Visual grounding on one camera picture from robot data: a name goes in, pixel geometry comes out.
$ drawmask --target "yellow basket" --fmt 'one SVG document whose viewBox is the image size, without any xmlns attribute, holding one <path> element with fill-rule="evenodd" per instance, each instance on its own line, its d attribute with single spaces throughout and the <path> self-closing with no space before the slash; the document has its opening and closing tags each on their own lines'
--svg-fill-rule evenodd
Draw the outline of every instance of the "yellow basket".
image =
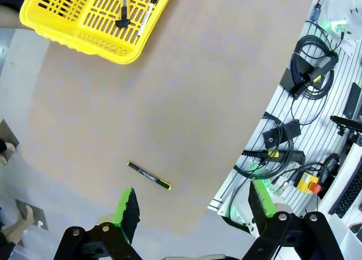
<svg viewBox="0 0 362 260">
<path fill-rule="evenodd" d="M 131 22 L 118 28 L 121 0 L 25 0 L 21 22 L 39 35 L 69 48 L 129 64 L 141 54 L 169 0 L 158 0 L 140 36 L 150 0 L 131 0 Z"/>
</svg>

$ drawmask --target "brown table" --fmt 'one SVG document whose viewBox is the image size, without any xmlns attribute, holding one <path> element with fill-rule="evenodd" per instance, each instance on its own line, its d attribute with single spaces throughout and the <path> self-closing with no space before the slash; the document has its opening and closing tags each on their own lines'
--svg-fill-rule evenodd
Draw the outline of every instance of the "brown table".
<svg viewBox="0 0 362 260">
<path fill-rule="evenodd" d="M 143 222 L 189 231 L 263 115 L 310 5 L 171 0 L 127 66 L 52 43 L 21 142 L 25 159 L 100 208 L 115 209 L 132 186 Z"/>
</svg>

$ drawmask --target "gray floor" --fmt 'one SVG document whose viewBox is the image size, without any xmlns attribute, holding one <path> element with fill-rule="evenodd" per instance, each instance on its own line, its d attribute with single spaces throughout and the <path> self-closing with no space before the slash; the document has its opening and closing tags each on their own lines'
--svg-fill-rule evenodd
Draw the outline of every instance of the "gray floor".
<svg viewBox="0 0 362 260">
<path fill-rule="evenodd" d="M 64 189 L 36 171 L 22 156 L 21 140 L 26 132 L 32 93 L 48 46 L 49 40 L 33 31 L 15 31 L 9 50 L 4 51 L 6 58 L 0 76 L 0 119 L 6 119 L 20 141 L 18 152 L 8 165 L 0 166 L 0 206 L 8 225 L 16 221 L 16 198 L 44 209 L 49 230 L 32 229 L 24 235 L 23 241 L 27 249 L 47 260 L 53 259 L 66 228 L 90 229 L 100 217 L 114 212 Z M 205 207 L 204 217 L 188 235 L 159 231 L 141 221 L 133 245 L 144 259 L 214 253 L 242 258 L 253 241 L 252 236 L 228 226 Z"/>
</svg>

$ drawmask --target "black keyboard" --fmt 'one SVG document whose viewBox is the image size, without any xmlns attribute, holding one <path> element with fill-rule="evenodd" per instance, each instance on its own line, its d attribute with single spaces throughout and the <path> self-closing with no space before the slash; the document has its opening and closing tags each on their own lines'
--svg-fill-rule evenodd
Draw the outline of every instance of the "black keyboard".
<svg viewBox="0 0 362 260">
<path fill-rule="evenodd" d="M 329 210 L 328 214 L 337 214 L 340 218 L 346 214 L 348 209 L 351 207 L 358 194 L 362 190 L 362 160 L 356 167 L 355 172 L 351 176 L 347 185 L 344 187 L 343 192 L 339 195 L 338 199 Z"/>
</svg>

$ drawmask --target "screw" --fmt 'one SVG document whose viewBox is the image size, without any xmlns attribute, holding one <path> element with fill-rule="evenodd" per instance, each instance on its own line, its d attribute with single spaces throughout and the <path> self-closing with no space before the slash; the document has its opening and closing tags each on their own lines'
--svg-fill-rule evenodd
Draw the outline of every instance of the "screw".
<svg viewBox="0 0 362 260">
<path fill-rule="evenodd" d="M 318 219 L 316 215 L 311 215 L 309 218 L 310 218 L 311 221 L 313 221 L 313 222 L 316 222 L 317 219 Z"/>
<path fill-rule="evenodd" d="M 73 230 L 73 235 L 74 235 L 74 236 L 79 235 L 79 233 L 80 233 L 79 229 L 74 229 L 74 230 Z"/>
<path fill-rule="evenodd" d="M 287 219 L 287 215 L 286 215 L 286 214 L 280 214 L 280 215 L 278 216 L 278 219 L 281 220 L 281 221 L 284 221 L 284 220 Z"/>
</svg>

